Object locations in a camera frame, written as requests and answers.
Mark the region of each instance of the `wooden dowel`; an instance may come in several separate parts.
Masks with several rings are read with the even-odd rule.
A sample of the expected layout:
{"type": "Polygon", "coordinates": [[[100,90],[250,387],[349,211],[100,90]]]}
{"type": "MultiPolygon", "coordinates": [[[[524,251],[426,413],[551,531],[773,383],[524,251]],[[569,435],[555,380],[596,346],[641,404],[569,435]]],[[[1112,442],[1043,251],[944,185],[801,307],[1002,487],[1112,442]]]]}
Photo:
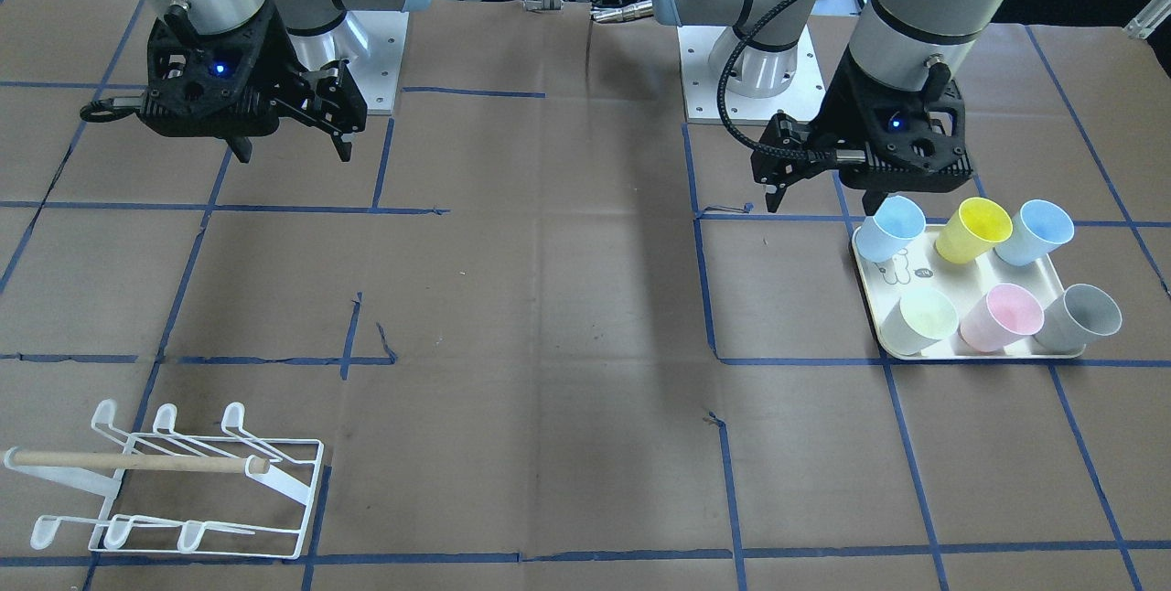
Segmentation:
{"type": "Polygon", "coordinates": [[[220,456],[163,456],[155,454],[89,454],[85,452],[29,452],[18,449],[12,455],[15,466],[101,467],[102,469],[158,470],[177,473],[252,474],[268,472],[266,459],[230,459],[220,456]]]}

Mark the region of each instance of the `plastic cup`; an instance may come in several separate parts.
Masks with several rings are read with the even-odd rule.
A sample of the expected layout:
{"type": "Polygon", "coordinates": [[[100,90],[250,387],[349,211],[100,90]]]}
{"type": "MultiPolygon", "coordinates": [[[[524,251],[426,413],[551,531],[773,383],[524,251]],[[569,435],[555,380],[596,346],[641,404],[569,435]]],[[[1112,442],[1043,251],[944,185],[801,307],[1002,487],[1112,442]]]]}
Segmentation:
{"type": "Polygon", "coordinates": [[[1013,215],[1013,235],[997,246],[1000,259],[1012,266],[1026,266],[1053,253],[1074,238],[1074,220],[1056,204],[1030,199],[1013,215]]]}
{"type": "Polygon", "coordinates": [[[854,240],[854,248],[870,262],[885,262],[915,241],[927,227],[918,204],[903,195],[884,199],[875,215],[867,215],[854,240]]]}
{"type": "Polygon", "coordinates": [[[1027,288],[999,283],[984,294],[959,323],[959,336],[982,353],[1004,349],[1036,334],[1045,324],[1045,310],[1027,288]]]}
{"type": "Polygon", "coordinates": [[[1035,336],[1054,352],[1078,350],[1122,329],[1122,311],[1107,291],[1095,286],[1070,286],[1045,309],[1045,328],[1035,336]]]}
{"type": "Polygon", "coordinates": [[[936,240],[940,257],[952,264],[967,264],[993,246],[1012,236],[1013,220],[991,199],[970,198],[952,213],[936,240]]]}
{"type": "Polygon", "coordinates": [[[959,325],[956,307],[940,290],[916,287],[898,298],[878,332],[891,353],[915,355],[943,339],[959,325]]]}

